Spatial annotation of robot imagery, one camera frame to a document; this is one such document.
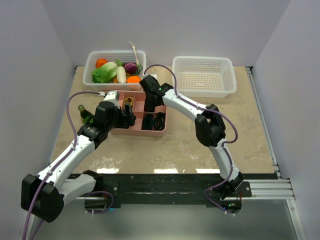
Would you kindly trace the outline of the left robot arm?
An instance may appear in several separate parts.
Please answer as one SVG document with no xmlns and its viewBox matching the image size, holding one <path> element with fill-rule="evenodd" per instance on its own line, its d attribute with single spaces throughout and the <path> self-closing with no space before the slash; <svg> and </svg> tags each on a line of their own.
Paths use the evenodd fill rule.
<svg viewBox="0 0 320 240">
<path fill-rule="evenodd" d="M 104 184 L 97 173 L 87 170 L 69 183 L 66 179 L 107 139 L 112 129 L 132 127 L 135 121 L 130 104 L 121 108 L 111 101 L 101 101 L 95 114 L 77 132 L 75 141 L 53 163 L 36 176 L 28 174 L 22 180 L 21 208 L 51 223 L 81 195 L 99 196 Z"/>
</svg>

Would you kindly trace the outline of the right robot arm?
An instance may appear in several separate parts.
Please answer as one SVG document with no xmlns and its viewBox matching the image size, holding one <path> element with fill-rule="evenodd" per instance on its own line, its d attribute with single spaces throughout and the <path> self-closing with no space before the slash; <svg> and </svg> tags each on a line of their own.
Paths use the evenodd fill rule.
<svg viewBox="0 0 320 240">
<path fill-rule="evenodd" d="M 195 102 L 168 83 L 160 85 L 151 75 L 147 75 L 139 84 L 149 106 L 172 108 L 194 122 L 196 138 L 212 153 L 222 179 L 222 183 L 208 189 L 220 188 L 227 196 L 235 196 L 241 190 L 244 176 L 231 157 L 229 142 L 226 140 L 224 116 L 218 107 L 214 104 L 206 106 Z"/>
</svg>

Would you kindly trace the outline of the pink divided organizer tray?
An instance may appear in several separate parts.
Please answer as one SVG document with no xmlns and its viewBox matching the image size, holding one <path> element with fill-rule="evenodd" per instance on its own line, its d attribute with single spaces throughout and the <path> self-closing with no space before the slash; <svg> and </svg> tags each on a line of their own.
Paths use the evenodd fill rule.
<svg viewBox="0 0 320 240">
<path fill-rule="evenodd" d="M 145 111 L 145 93 L 143 91 L 118 91 L 119 104 L 124 105 L 124 100 L 127 97 L 133 98 L 132 112 L 136 116 L 135 125 L 129 128 L 115 128 L 111 131 L 113 135 L 127 135 L 127 136 L 143 136 L 143 137 L 162 137 L 165 134 L 166 127 L 163 130 L 146 130 L 143 129 L 143 119 L 146 115 L 151 114 L 155 117 L 158 113 L 166 114 L 166 106 L 157 106 L 155 110 Z"/>
</svg>

